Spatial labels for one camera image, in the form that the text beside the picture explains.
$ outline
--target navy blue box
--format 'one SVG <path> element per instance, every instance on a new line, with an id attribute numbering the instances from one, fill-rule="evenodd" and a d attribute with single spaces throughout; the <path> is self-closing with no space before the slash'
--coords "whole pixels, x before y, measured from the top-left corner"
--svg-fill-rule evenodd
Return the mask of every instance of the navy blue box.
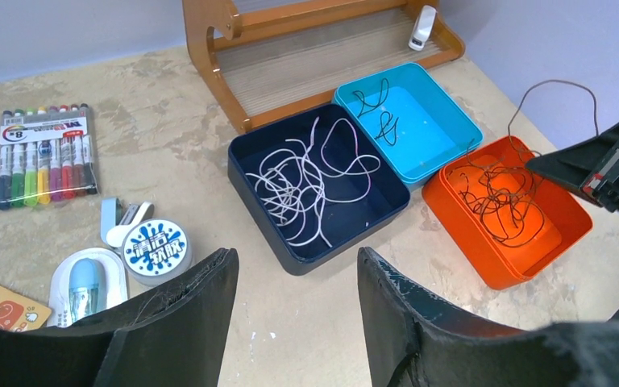
<path id="1" fill-rule="evenodd" d="M 289 246 L 287 238 L 300 230 L 300 222 L 291 226 L 278 227 L 273 218 L 264 208 L 263 202 L 255 192 L 257 179 L 247 177 L 246 173 L 259 173 L 260 162 L 270 153 L 281 148 L 293 149 L 302 154 L 302 146 L 286 139 L 300 139 L 305 144 L 310 141 L 310 132 L 314 120 L 319 117 L 315 129 L 314 146 L 309 152 L 309 158 L 318 163 L 319 156 L 328 131 L 338 119 L 350 121 L 357 132 L 360 155 L 373 155 L 380 159 L 380 168 L 371 173 L 372 187 L 369 194 L 355 203 L 326 203 L 322 219 L 322 233 L 333 245 L 332 248 L 321 239 L 301 246 Z M 275 155 L 265 165 L 275 165 L 286 155 Z M 326 144 L 324 151 L 326 161 L 338 170 L 345 170 L 355 159 L 355 140 L 352 130 L 343 122 L 335 128 L 333 135 Z M 376 166 L 373 159 L 362 159 L 367 169 Z M 229 146 L 229 180 L 245 203 L 248 211 L 262 231 L 264 238 L 271 246 L 276 258 L 290 274 L 300 276 L 317 268 L 320 264 L 337 256 L 340 252 L 355 245 L 360 240 L 378 231 L 409 204 L 409 190 L 400 178 L 383 160 L 380 153 L 366 135 L 359 129 L 350 115 L 338 105 L 324 105 L 316 109 L 300 113 L 276 123 L 235 138 Z M 289 176 L 289 180 L 297 181 L 299 176 Z M 324 179 L 326 196 L 328 198 L 348 200 L 358 198 L 367 189 L 366 176 L 344 176 L 337 179 Z M 308 211 L 305 230 L 296 240 L 307 240 L 317 230 L 317 217 L 313 211 Z"/>

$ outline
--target yellow marker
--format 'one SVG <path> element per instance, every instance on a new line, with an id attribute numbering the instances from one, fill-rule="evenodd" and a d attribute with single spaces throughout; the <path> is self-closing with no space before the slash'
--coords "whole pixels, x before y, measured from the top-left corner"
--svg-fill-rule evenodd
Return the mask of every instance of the yellow marker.
<path id="1" fill-rule="evenodd" d="M 51 106 L 48 108 L 48 113 L 56 113 L 58 108 Z M 45 108 L 39 108 L 39 114 L 46 112 Z M 49 192 L 49 175 L 51 169 L 51 143 L 49 141 L 39 141 L 36 146 L 37 155 L 39 155 L 39 169 L 36 174 L 36 192 L 39 195 L 39 203 L 48 204 L 51 202 L 51 193 Z"/>
<path id="2" fill-rule="evenodd" d="M 34 111 L 27 109 L 27 115 L 33 115 Z M 36 162 L 37 143 L 27 143 L 25 147 L 25 206 L 33 207 L 39 200 L 36 197 Z"/>

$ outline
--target marker pen set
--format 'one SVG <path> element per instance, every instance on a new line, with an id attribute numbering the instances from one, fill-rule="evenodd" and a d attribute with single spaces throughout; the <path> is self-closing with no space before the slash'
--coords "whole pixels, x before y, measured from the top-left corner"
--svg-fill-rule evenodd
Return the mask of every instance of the marker pen set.
<path id="1" fill-rule="evenodd" d="M 0 210 L 98 193 L 85 103 L 5 110 L 0 127 Z"/>

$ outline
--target tangled cord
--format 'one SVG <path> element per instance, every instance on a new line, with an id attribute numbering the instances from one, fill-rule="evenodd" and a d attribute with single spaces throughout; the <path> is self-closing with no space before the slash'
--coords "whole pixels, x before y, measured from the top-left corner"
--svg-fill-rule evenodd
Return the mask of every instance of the tangled cord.
<path id="1" fill-rule="evenodd" d="M 523 107 L 523 104 L 526 101 L 528 94 L 539 86 L 548 83 L 572 85 L 587 91 L 590 96 L 592 96 L 592 102 L 594 105 L 594 128 L 596 135 L 599 135 L 599 124 L 596 118 L 596 96 L 589 88 L 572 81 L 564 81 L 560 79 L 549 79 L 539 82 L 531 86 L 523 94 L 523 97 L 521 98 L 521 102 L 518 104 L 516 112 L 513 114 L 506 127 L 507 132 L 509 133 L 509 143 L 511 144 L 511 148 L 517 152 L 518 157 L 523 164 L 525 164 L 527 161 L 523 158 L 526 153 L 530 153 L 531 155 L 536 156 L 541 156 L 541 154 L 534 150 L 530 150 L 524 147 L 518 147 L 513 142 L 513 138 L 511 137 L 511 125 L 518 116 L 518 113 L 521 111 L 521 108 Z M 466 189 L 461 189 L 459 191 L 459 196 L 464 200 L 465 204 L 471 210 L 471 212 L 478 216 L 480 224 L 483 225 L 485 231 L 499 244 L 507 248 L 520 248 L 527 245 L 536 236 L 538 236 L 540 231 L 542 231 L 545 226 L 546 217 L 544 215 L 544 212 L 542 212 L 542 209 L 534 202 L 535 194 L 538 192 L 538 188 L 542 184 L 544 179 L 536 176 L 532 171 L 524 167 L 505 167 L 503 165 L 499 165 L 500 163 L 502 163 L 503 158 L 490 165 L 474 164 L 468 155 L 469 152 L 470 148 L 467 148 L 467 164 L 461 165 L 453 169 L 448 175 L 448 177 L 451 177 L 453 174 L 458 173 L 459 178 L 465 179 Z M 482 171 L 477 181 L 477 184 L 482 185 L 484 187 L 484 193 L 486 192 L 487 194 L 480 196 L 471 192 L 471 182 L 469 181 L 468 174 L 465 172 L 464 169 L 466 169 L 466 171 L 468 171 L 468 169 L 479 169 L 480 171 Z M 514 178 L 514 180 L 519 183 L 518 188 L 512 191 L 505 187 L 494 187 L 492 185 L 493 181 L 502 175 L 510 175 L 512 178 Z M 525 232 L 529 232 L 526 230 L 526 222 L 531 207 L 537 210 L 536 214 L 539 214 L 540 216 L 540 220 L 538 221 L 539 227 L 534 232 L 530 232 L 528 237 L 525 238 L 523 242 L 517 242 L 517 239 L 524 238 Z M 505 224 L 506 221 L 503 220 L 502 214 L 505 215 L 504 218 L 509 218 L 511 222 L 510 226 L 513 227 L 513 229 L 507 227 L 507 225 Z M 500 231 L 491 230 L 491 228 L 488 226 L 486 219 L 486 217 L 488 216 L 496 216 L 496 220 L 499 223 L 499 228 L 501 229 Z"/>
<path id="2" fill-rule="evenodd" d="M 319 117 L 314 120 L 314 125 L 312 125 L 312 130 L 309 134 L 309 146 L 306 146 L 305 143 L 299 139 L 286 140 L 288 143 L 299 143 L 303 149 L 302 153 L 295 153 L 289 148 L 278 149 L 267 155 L 260 162 L 259 173 L 246 173 L 246 176 L 256 179 L 254 184 L 255 191 L 262 200 L 262 203 L 264 203 L 264 207 L 267 212 L 275 219 L 278 227 L 289 227 L 296 221 L 301 222 L 300 230 L 295 235 L 286 239 L 288 244 L 294 247 L 310 244 L 316 238 L 323 239 L 329 248 L 333 247 L 322 231 L 322 218 L 326 203 L 345 204 L 358 202 L 364 199 L 369 194 L 372 187 L 372 179 L 369 176 L 370 173 L 373 173 L 380 168 L 380 159 L 378 157 L 359 154 L 357 130 L 352 126 L 350 121 L 347 119 L 339 119 L 328 131 L 326 139 L 324 139 L 324 143 L 319 149 L 321 162 L 330 170 L 330 172 L 321 170 L 319 165 L 310 159 L 310 151 L 314 147 L 314 133 L 318 122 Z M 335 128 L 341 122 L 345 122 L 350 129 L 352 129 L 352 134 L 355 140 L 355 159 L 344 171 L 341 171 L 329 164 L 324 155 L 326 144 L 328 143 Z M 266 167 L 268 161 L 275 155 L 279 154 L 287 154 L 287 156 L 275 165 Z M 364 166 L 362 160 L 367 158 L 376 160 L 377 165 L 375 168 L 367 169 Z M 356 165 L 361 167 L 361 170 L 358 169 L 356 172 L 351 172 Z M 289 177 L 295 175 L 298 176 L 297 181 L 291 181 L 292 178 Z M 361 175 L 366 175 L 367 189 L 358 198 L 341 200 L 337 198 L 328 198 L 326 196 L 326 184 L 324 178 L 337 179 L 345 176 Z M 260 192 L 260 185 L 266 189 L 266 193 L 264 191 Z M 317 230 L 309 239 L 298 242 L 296 239 L 299 238 L 305 230 L 308 217 L 307 213 L 310 211 L 313 211 L 314 215 L 317 217 Z"/>
<path id="3" fill-rule="evenodd" d="M 359 108 L 359 113 L 357 114 L 357 118 L 359 119 L 363 115 L 371 113 L 383 106 L 383 104 L 388 100 L 388 96 L 390 94 L 390 81 L 388 81 L 388 78 L 383 78 L 380 80 L 380 91 L 378 93 L 378 101 L 376 104 L 368 103 L 366 95 L 361 90 L 355 90 L 352 94 L 357 97 L 360 102 L 362 102 L 362 106 Z M 376 135 L 376 137 L 374 137 L 374 139 L 383 139 L 385 143 L 391 147 L 394 147 L 397 143 L 397 121 L 399 120 L 399 117 L 393 117 L 393 113 L 386 110 L 382 111 L 380 113 L 380 132 Z"/>

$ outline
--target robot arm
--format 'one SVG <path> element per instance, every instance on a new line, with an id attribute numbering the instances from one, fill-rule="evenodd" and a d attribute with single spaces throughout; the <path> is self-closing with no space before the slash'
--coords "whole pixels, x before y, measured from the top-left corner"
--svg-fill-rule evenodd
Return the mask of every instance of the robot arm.
<path id="1" fill-rule="evenodd" d="M 526 167 L 592 204 L 619 212 L 619 123 L 580 144 L 535 157 Z"/>

